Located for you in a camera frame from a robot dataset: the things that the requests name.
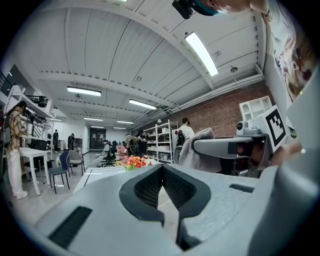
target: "black rubber pad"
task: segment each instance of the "black rubber pad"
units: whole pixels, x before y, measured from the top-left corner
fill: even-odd
[[[66,249],[86,222],[92,210],[79,206],[49,236],[55,244]]]

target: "floor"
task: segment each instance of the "floor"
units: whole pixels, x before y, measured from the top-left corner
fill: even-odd
[[[53,159],[55,160],[59,154],[54,154]],[[89,152],[84,155],[84,164],[89,165],[96,156],[96,152]],[[63,176],[64,184],[62,182],[61,176],[55,176],[56,184],[56,194],[54,188],[50,187],[46,183],[46,175],[43,170],[40,174],[40,177],[37,177],[38,186],[41,191],[41,195],[36,194],[34,184],[32,181],[28,181],[25,177],[22,178],[23,189],[28,191],[29,195],[23,199],[17,200],[13,196],[9,181],[7,179],[7,188],[9,193],[9,198],[13,205],[14,210],[17,212],[22,219],[27,221],[29,224],[34,225],[37,221],[52,207],[64,201],[70,197],[76,188],[78,182],[82,178],[81,166],[72,167],[73,173],[70,171],[70,177],[68,176],[68,182],[70,190],[68,189],[66,177]],[[164,231],[165,233],[172,238],[173,241],[176,239],[177,227],[178,227],[178,218],[179,212],[169,199],[166,191],[162,188],[159,193],[158,199],[158,209],[164,213],[165,222],[164,222]]]

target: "doorway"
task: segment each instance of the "doorway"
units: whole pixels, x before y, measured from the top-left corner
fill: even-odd
[[[91,150],[102,150],[106,139],[106,129],[90,128],[89,148]]]

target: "ceiling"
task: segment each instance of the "ceiling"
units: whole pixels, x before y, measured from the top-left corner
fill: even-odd
[[[208,49],[217,75],[208,74],[185,41],[191,32]],[[265,47],[259,32],[252,10],[214,17],[194,12],[184,20],[171,0],[51,0],[24,25],[15,47],[37,89],[67,116],[136,128],[235,79],[256,75]],[[231,67],[238,71],[231,73]],[[102,95],[78,98],[67,86]]]

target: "flower bouquet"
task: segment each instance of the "flower bouquet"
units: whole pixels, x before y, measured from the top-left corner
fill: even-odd
[[[144,157],[140,156],[124,156],[121,160],[116,162],[116,166],[124,166],[127,172],[132,171],[134,169],[139,169],[147,165],[147,159],[149,159],[146,155]]]

